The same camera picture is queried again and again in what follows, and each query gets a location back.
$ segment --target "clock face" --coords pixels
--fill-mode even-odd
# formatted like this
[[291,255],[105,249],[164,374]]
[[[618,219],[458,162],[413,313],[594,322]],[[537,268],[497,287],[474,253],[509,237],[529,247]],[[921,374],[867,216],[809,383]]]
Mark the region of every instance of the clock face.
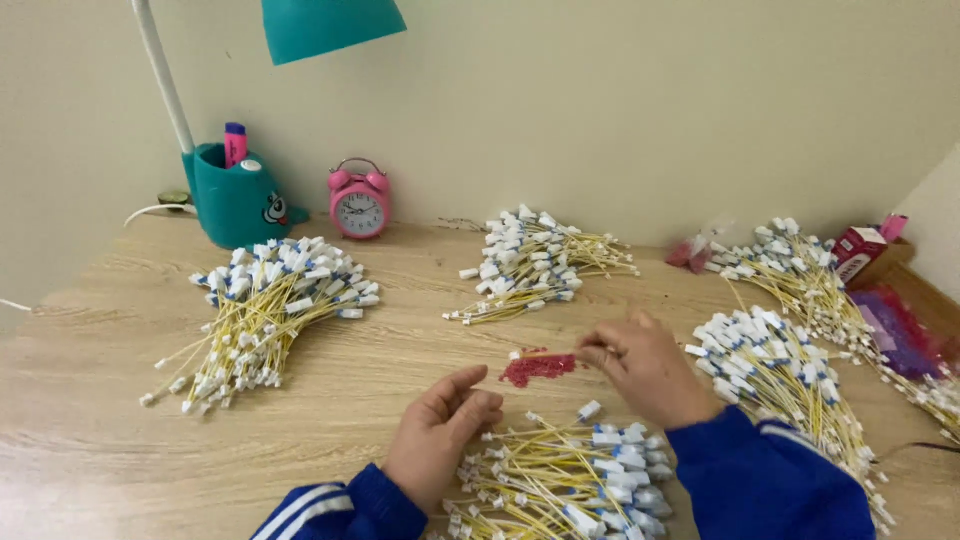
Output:
[[350,193],[337,202],[335,218],[350,234],[365,236],[383,228],[383,208],[366,193]]

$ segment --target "red bead pile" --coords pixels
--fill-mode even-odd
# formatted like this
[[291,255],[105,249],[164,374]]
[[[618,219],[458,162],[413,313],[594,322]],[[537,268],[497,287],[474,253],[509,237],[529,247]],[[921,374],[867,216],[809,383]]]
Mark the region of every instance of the red bead pile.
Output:
[[510,362],[499,380],[509,380],[517,388],[526,388],[531,377],[555,379],[577,368],[576,356],[572,354],[545,355],[546,349],[524,349],[520,358]]

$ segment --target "white lamp arm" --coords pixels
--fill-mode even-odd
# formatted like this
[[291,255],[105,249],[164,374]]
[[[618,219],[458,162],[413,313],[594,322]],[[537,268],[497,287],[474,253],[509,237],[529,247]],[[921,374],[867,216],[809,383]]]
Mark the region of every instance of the white lamp arm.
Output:
[[174,86],[173,75],[170,74],[167,57],[163,54],[160,36],[156,32],[156,22],[154,22],[154,13],[150,10],[150,0],[132,0],[132,2],[133,13],[136,14],[136,20],[140,24],[140,34],[143,35],[143,44],[147,47],[147,56],[150,57],[150,64],[154,67],[156,83],[160,86],[163,103],[166,104],[167,112],[170,113],[170,120],[174,123],[174,131],[177,132],[180,148],[184,154],[190,154],[194,150],[193,136],[190,134],[189,124],[186,123],[186,115],[183,114],[183,105],[180,104],[180,97],[177,95],[177,87]]

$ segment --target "wooden desk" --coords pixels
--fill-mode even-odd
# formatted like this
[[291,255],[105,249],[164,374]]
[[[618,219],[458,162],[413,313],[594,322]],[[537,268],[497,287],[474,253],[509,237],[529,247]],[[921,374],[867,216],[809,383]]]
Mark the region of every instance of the wooden desk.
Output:
[[[310,224],[297,236],[328,234]],[[222,265],[196,221],[145,216],[74,285],[50,295],[3,344],[0,378],[0,536],[5,538],[247,538],[300,484],[349,478],[387,452],[404,407],[442,375],[486,362],[486,383],[507,396],[508,422],[526,410],[571,418],[590,399],[613,420],[624,405],[596,370],[534,380],[518,390],[495,375],[520,347],[568,350],[592,322],[628,302],[669,322],[678,340],[736,302],[715,276],[694,277],[636,250],[644,277],[590,279],[572,304],[510,323],[465,328],[441,313],[476,300],[457,271],[475,266],[482,235],[395,226],[371,243],[335,242],[370,269],[383,304],[362,321],[305,331],[280,390],[244,393],[200,419],[180,400],[143,408],[162,376],[153,364],[195,341],[214,314],[186,277]],[[740,287],[746,302],[770,298]],[[938,441],[937,428],[866,367],[839,365],[843,392],[884,454]],[[960,530],[960,461],[906,450],[886,460],[883,495],[900,538],[950,538]],[[666,486],[673,538],[696,536],[689,499]]]

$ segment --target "teal lamp shade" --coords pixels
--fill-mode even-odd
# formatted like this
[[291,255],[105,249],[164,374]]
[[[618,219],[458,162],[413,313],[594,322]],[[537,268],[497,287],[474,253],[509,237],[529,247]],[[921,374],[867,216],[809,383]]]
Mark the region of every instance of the teal lamp shade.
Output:
[[394,0],[262,0],[262,5],[274,65],[407,29]]

